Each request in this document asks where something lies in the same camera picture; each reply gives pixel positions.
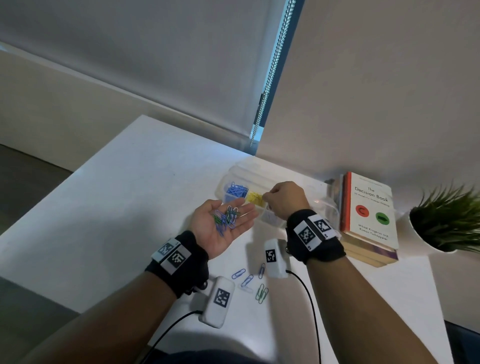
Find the plastic organizer box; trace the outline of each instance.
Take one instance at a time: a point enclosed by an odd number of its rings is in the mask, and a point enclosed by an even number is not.
[[[237,198],[236,196],[233,196],[227,192],[232,186],[232,183],[235,185],[241,185],[248,189],[245,199],[247,201],[252,199],[255,200],[255,207],[259,212],[258,218],[270,225],[284,228],[287,222],[277,217],[273,211],[268,208],[267,203],[265,203],[262,199],[258,199],[258,196],[270,191],[278,182],[281,181],[274,181],[258,174],[257,172],[253,172],[239,165],[235,165],[228,170],[228,173],[218,184],[218,187],[215,191],[215,196],[218,199],[221,199],[223,203],[228,203]],[[318,192],[309,189],[308,187],[302,187],[305,191],[305,195],[307,196],[307,200],[311,209],[327,218],[332,226],[338,230],[339,213],[335,202],[328,196],[320,196]]]

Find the wrist strap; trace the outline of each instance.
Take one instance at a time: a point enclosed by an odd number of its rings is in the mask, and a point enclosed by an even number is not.
[[[345,250],[328,221],[315,211],[305,209],[287,220],[287,248],[299,261],[315,258],[330,262],[345,256]]]
[[[177,298],[201,286],[208,279],[208,254],[200,247],[191,231],[184,231],[169,239],[152,254],[152,262],[145,271],[164,281]]]

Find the human hand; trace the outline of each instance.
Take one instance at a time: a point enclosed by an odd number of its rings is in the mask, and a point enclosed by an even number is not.
[[[232,241],[253,226],[253,219],[258,216],[258,212],[254,204],[242,206],[244,202],[244,198],[237,198],[228,204],[222,205],[222,200],[206,200],[193,213],[188,230],[193,232],[197,244],[205,249],[209,259],[222,254],[232,244]],[[228,206],[238,207],[240,215],[237,216],[235,221],[235,228],[230,229],[227,227],[223,232],[223,236],[221,236],[216,230],[212,215],[215,210],[225,213]]]
[[[294,212],[310,208],[303,188],[292,181],[277,183],[262,198],[283,220],[287,220]]]

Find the cable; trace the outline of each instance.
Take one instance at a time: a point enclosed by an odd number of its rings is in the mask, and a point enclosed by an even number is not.
[[[300,279],[299,276],[297,276],[295,273],[293,273],[291,270],[288,270],[288,269],[286,269],[286,272],[294,275],[295,277],[297,277],[297,279],[300,281],[300,283],[303,285],[303,287],[304,287],[305,290],[307,291],[308,298],[310,298],[310,304],[312,305],[312,311],[313,311],[313,319],[314,319],[314,321],[315,321],[315,331],[317,332],[318,362],[319,362],[320,364],[322,364],[322,356],[320,355],[320,338],[319,338],[319,336],[318,336],[317,316],[315,315],[315,306],[313,306],[312,296],[310,296],[310,292],[308,292],[307,286],[305,286],[305,283],[303,283],[303,281]]]
[[[186,315],[183,315],[182,317],[180,317],[177,321],[175,321],[173,324],[170,325],[170,327],[162,334],[162,336],[160,336],[158,338],[157,341],[155,341],[155,344],[153,344],[153,346],[150,348],[150,350],[148,351],[148,353],[144,356],[144,358],[140,361],[139,364],[144,364],[146,363],[146,360],[148,359],[148,357],[150,356],[150,354],[153,352],[153,350],[155,350],[155,346],[160,342],[160,340],[163,339],[163,337],[167,334],[167,332],[170,331],[170,329],[172,327],[174,327],[176,324],[178,324],[181,320],[183,320],[184,318],[190,316],[190,315],[193,315],[193,314],[199,314],[201,315],[202,313],[204,313],[203,311],[200,311],[200,310],[197,310],[197,311],[192,311],[192,312],[189,312],[187,313]]]

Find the open palm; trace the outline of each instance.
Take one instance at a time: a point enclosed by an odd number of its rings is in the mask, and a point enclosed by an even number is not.
[[[258,216],[258,212],[254,204],[242,206],[244,202],[244,198],[237,198],[222,205],[221,200],[206,200],[193,213],[189,230],[195,235],[197,244],[208,253],[209,259],[222,254],[232,244],[232,241],[253,226],[253,219]],[[216,230],[212,215],[215,210],[225,213],[228,206],[238,207],[240,214],[235,221],[235,228],[227,227],[221,236]]]

